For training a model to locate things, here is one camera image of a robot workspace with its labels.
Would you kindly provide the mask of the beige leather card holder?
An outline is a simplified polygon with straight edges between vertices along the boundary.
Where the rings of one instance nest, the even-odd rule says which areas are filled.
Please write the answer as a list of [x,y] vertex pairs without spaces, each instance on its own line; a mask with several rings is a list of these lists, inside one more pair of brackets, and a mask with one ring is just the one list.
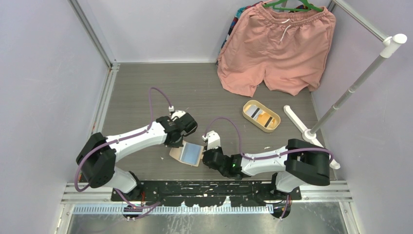
[[171,148],[169,155],[180,163],[198,167],[203,158],[204,147],[202,145],[183,141],[183,146]]

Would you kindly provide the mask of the yellow card with dark stripe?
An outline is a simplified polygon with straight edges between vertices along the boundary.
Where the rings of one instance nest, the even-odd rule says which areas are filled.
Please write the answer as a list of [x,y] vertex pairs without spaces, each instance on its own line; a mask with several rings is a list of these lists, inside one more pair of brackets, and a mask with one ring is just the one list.
[[268,113],[262,113],[258,116],[257,122],[266,129],[275,129],[278,121]]

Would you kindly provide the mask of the white card with black stripe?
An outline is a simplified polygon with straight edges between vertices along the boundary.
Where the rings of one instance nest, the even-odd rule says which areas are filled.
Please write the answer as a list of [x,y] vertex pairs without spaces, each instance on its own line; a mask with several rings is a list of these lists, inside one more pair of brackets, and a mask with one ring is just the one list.
[[256,119],[262,112],[262,109],[256,105],[250,105],[249,108],[245,111],[245,113],[252,119]]

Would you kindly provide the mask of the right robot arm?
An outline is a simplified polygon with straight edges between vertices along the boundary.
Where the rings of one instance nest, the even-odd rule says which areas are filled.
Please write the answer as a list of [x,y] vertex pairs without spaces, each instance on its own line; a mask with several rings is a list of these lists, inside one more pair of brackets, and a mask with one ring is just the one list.
[[287,145],[259,154],[224,155],[220,146],[204,151],[202,162],[222,176],[242,180],[262,173],[272,173],[274,183],[270,193],[283,200],[301,185],[330,185],[331,152],[299,139],[289,139]]

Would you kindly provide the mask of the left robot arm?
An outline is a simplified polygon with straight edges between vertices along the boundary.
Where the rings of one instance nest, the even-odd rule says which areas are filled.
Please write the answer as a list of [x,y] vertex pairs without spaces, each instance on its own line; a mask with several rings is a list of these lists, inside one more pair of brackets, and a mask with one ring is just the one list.
[[171,116],[153,120],[142,128],[114,136],[95,133],[90,136],[76,158],[76,177],[83,175],[87,185],[76,186],[82,192],[87,188],[109,187],[123,194],[130,201],[137,201],[142,195],[139,179],[133,172],[117,168],[116,163],[142,149],[164,145],[179,148],[184,137],[194,133],[198,127],[195,119],[184,111],[175,111]]

